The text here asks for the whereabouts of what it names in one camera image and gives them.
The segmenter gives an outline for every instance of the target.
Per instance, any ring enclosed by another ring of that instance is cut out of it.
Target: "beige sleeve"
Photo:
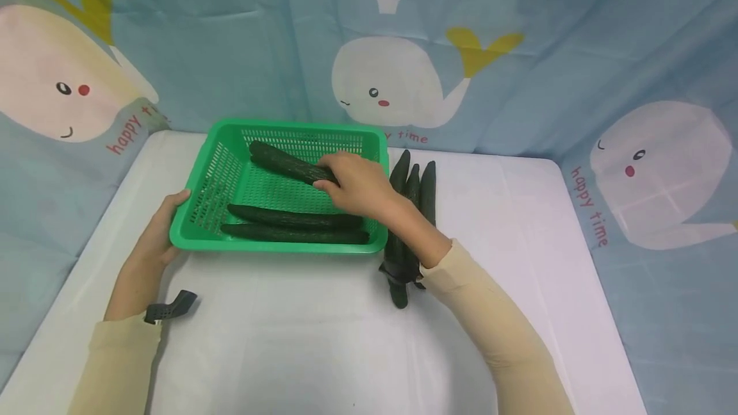
[[[573,415],[554,361],[504,290],[458,243],[422,283],[461,323],[495,380],[500,415]]]
[[[68,414],[142,415],[160,337],[161,326],[143,314],[95,325]]]

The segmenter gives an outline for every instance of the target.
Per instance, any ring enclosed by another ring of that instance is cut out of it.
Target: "whale eye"
[[[72,89],[64,82],[57,82],[56,89],[59,90],[59,93],[62,95],[72,95]]]

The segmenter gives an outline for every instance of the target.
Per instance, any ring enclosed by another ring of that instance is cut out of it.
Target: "yellow whale tail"
[[[67,13],[77,18],[92,33],[108,45],[113,45],[111,27],[112,0],[79,0],[82,9],[74,6],[68,0],[52,0],[62,6]]]
[[[482,49],[479,38],[469,28],[450,28],[446,37],[458,49],[463,64],[463,76],[471,79],[477,72],[485,69],[492,61],[509,54],[523,41],[521,33],[511,33],[497,38],[489,47]]]

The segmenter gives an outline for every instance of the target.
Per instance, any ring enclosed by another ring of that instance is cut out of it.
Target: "cucumber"
[[[364,223],[360,216],[355,215],[300,214],[234,204],[228,204],[228,211],[242,220],[272,226],[294,227],[295,229],[350,230],[360,229]]]
[[[302,161],[282,149],[273,147],[271,144],[253,140],[249,144],[249,152],[251,152],[251,161],[259,167],[286,177],[295,178],[295,180],[302,181],[310,186],[319,180],[328,180],[339,184],[329,168],[318,167]]]
[[[261,240],[270,242],[309,242],[314,244],[366,244],[369,234],[365,231],[314,231],[300,229],[286,229],[244,223],[242,225],[221,225],[220,230],[229,236],[241,239]]]
[[[399,161],[389,174],[389,183],[395,192],[402,193],[402,188],[407,180],[407,171],[411,168],[411,152],[405,149],[400,156]]]
[[[411,152],[405,149],[392,169],[392,173],[389,174],[389,183],[396,192],[402,193],[410,166]],[[387,235],[387,244],[384,246],[384,263],[379,270],[395,284],[404,284],[409,281],[402,263],[403,245],[402,241],[390,231]]]
[[[428,162],[420,181],[420,213],[436,226],[436,162]]]
[[[411,176],[407,178],[403,194],[416,208],[420,207],[420,166],[418,164],[413,165]],[[412,281],[414,282],[420,275],[420,262],[416,254],[407,245],[402,244],[402,250],[405,269],[412,275]]]
[[[409,167],[411,167],[411,152],[405,149],[392,169],[392,173],[389,174],[389,183],[396,192],[402,193]],[[387,276],[389,295],[398,309],[407,307],[405,284],[412,280],[402,262],[403,246],[402,241],[390,231],[387,235],[387,244],[384,246],[384,262],[379,266],[379,271]]]

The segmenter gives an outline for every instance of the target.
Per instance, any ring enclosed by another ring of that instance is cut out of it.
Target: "white tablecloth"
[[[153,135],[0,395],[0,414],[66,413],[131,247],[189,176],[203,134]],[[394,162],[398,150],[390,150]],[[413,151],[438,164],[438,227],[515,299],[578,415],[644,405],[557,166]],[[390,302],[375,256],[185,254],[166,299],[199,294],[166,329],[151,414],[494,414],[480,355],[448,310],[411,288]]]

